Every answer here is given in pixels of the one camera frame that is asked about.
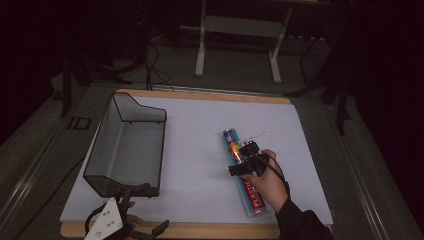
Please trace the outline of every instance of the white table leg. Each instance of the white table leg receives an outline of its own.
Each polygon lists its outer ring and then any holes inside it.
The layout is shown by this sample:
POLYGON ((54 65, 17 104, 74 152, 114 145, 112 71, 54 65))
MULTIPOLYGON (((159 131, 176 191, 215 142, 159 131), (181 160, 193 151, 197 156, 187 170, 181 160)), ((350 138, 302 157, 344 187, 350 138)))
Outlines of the white table leg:
POLYGON ((278 52, 280 51, 281 43, 284 39, 284 34, 286 33, 287 25, 289 23, 292 10, 293 10, 292 8, 287 9, 286 16, 284 18, 284 23, 282 24, 280 33, 278 34, 278 37, 277 37, 275 48, 273 51, 269 52, 269 63, 271 65, 272 78, 275 84, 280 84, 282 82, 281 76, 280 76, 280 70, 278 68, 277 56, 278 56, 278 52))
POLYGON ((203 66, 205 64, 205 9, 206 9, 206 0, 202 0, 202 18, 200 19, 200 45, 199 53, 197 54, 197 63, 196 63, 196 77, 203 76, 203 66))

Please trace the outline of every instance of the wire mesh bin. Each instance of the wire mesh bin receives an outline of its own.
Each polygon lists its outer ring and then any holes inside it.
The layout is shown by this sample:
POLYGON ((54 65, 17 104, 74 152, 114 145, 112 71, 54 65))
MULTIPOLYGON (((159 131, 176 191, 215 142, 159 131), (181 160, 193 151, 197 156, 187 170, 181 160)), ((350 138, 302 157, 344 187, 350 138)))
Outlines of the wire mesh bin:
POLYGON ((84 179, 101 197, 149 183, 136 197, 157 197, 160 189, 166 110, 140 105, 114 93, 106 107, 84 179))

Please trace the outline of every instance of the white desk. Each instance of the white desk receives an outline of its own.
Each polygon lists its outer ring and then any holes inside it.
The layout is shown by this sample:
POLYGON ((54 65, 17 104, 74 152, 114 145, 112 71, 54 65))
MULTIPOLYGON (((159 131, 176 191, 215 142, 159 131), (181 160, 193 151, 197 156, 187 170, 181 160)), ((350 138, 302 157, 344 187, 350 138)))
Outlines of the white desk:
MULTIPOLYGON (((259 147, 276 151, 292 199, 302 210, 312 209, 324 224, 332 224, 330 211, 300 125, 287 99, 127 90, 147 106, 168 112, 161 177, 157 198, 133 198, 129 213, 147 223, 170 220, 163 238, 275 239, 275 216, 248 218, 220 138, 234 127, 241 139, 267 132, 256 139, 259 147)), ((84 236, 83 221, 105 199, 82 178, 84 163, 61 216, 62 235, 84 236)))

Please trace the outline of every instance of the white paper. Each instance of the white paper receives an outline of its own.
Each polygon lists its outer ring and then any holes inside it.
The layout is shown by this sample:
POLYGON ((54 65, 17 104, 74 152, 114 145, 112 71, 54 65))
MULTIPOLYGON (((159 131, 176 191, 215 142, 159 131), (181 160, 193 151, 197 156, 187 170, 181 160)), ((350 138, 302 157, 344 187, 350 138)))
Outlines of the white paper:
MULTIPOLYGON (((229 159, 221 132, 235 128, 240 140, 255 139, 272 149, 290 183, 291 197, 302 210, 313 210, 323 224, 332 224, 330 210, 309 148, 292 105, 236 103, 137 97, 141 105, 163 108, 168 120, 160 186, 156 198, 132 198, 128 213, 145 221, 198 223, 275 223, 270 214, 249 218, 236 180, 228 172, 229 159)), ((61 221, 85 220, 105 199, 82 178, 81 168, 61 221)))

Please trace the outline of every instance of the black sleeve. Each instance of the black sleeve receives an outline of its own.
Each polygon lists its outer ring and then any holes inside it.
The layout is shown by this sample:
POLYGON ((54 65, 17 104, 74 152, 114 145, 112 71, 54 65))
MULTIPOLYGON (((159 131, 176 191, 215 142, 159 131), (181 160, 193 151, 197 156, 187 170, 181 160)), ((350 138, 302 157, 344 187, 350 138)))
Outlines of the black sleeve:
POLYGON ((333 239, 330 229, 321 223, 313 211, 302 212, 290 198, 284 203, 276 217, 281 240, 333 239))

